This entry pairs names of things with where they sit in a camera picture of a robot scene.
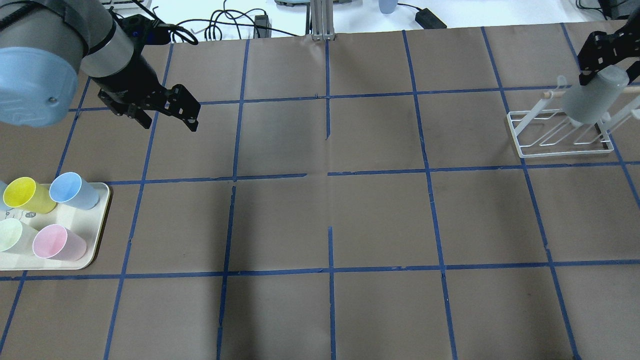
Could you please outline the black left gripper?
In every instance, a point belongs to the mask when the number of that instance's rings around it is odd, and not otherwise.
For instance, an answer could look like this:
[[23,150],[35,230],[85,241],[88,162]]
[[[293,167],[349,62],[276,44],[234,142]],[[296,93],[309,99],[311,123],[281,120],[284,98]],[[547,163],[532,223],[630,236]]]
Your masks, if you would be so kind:
[[128,63],[112,75],[99,77],[98,98],[115,116],[126,116],[149,130],[153,119],[145,112],[152,110],[177,118],[190,132],[199,126],[201,103],[182,84],[167,89],[160,84],[156,72],[140,51],[134,51]]

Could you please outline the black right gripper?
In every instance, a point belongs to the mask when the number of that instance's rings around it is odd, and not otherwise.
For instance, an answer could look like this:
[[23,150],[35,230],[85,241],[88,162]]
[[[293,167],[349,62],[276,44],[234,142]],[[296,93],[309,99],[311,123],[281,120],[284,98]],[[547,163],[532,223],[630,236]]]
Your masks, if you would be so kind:
[[589,34],[577,55],[579,84],[588,85],[598,73],[622,60],[640,57],[640,11],[628,17],[626,23],[611,34],[594,31]]

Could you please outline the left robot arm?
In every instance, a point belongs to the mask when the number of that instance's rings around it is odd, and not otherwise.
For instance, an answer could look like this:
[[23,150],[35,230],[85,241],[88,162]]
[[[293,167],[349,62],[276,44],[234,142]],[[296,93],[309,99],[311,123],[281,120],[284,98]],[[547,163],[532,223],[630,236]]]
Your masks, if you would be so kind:
[[166,88],[142,52],[178,34],[198,39],[151,10],[119,18],[98,0],[3,0],[0,35],[0,120],[41,128],[59,123],[78,88],[78,73],[99,86],[98,98],[115,116],[144,129],[148,111],[198,128],[199,101],[182,84]]

